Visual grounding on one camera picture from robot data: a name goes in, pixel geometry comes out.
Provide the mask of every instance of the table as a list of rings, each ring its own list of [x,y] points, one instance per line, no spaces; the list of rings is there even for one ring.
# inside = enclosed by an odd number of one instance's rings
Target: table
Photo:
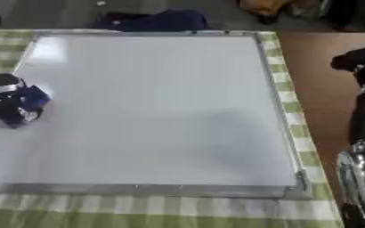
[[[0,72],[13,69],[35,32],[0,30]],[[311,181],[312,200],[0,194],[0,227],[343,227],[278,38],[269,32],[260,35]]]

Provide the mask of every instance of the white surface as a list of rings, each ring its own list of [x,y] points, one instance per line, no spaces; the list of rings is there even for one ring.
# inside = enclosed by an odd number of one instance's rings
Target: white surface
[[[17,75],[53,100],[0,183],[296,184],[252,37],[45,37]]]

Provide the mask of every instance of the blue cloth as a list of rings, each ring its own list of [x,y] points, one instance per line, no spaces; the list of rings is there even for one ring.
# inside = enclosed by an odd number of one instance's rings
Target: blue cloth
[[[205,17],[196,11],[165,11],[137,20],[122,20],[119,24],[108,21],[98,29],[123,32],[178,32],[209,29]]]

